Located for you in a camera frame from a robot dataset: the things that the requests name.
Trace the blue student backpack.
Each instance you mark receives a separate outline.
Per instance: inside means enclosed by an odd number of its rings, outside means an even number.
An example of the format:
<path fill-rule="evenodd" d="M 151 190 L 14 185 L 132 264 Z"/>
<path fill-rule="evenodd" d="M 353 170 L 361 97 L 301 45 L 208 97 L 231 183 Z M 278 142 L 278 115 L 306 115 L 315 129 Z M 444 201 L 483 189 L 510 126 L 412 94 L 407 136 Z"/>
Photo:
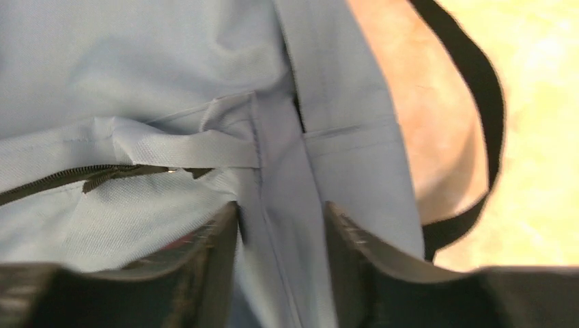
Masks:
<path fill-rule="evenodd" d="M 424 260 L 344 1 L 2 1 L 1 266 L 121 269 L 238 205 L 225 327 L 340 327 L 324 209 Z"/>

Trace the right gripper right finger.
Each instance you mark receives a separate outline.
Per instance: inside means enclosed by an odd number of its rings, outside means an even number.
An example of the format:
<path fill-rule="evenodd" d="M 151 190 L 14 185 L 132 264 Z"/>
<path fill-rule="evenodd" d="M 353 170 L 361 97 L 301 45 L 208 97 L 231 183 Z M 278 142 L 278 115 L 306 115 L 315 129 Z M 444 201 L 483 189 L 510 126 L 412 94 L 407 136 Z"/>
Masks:
<path fill-rule="evenodd" d="M 340 327 L 578 328 L 578 268 L 491 266 L 460 273 L 415 258 L 324 209 Z"/>

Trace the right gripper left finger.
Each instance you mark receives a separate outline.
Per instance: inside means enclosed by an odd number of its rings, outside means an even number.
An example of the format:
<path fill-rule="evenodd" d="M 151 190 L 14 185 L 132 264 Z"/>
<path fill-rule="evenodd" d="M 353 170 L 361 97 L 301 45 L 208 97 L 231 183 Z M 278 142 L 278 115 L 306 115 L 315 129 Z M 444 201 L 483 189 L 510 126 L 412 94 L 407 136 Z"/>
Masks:
<path fill-rule="evenodd" d="M 239 210 L 226 204 L 181 245 L 116 270 L 1 266 L 1 326 L 225 327 Z"/>

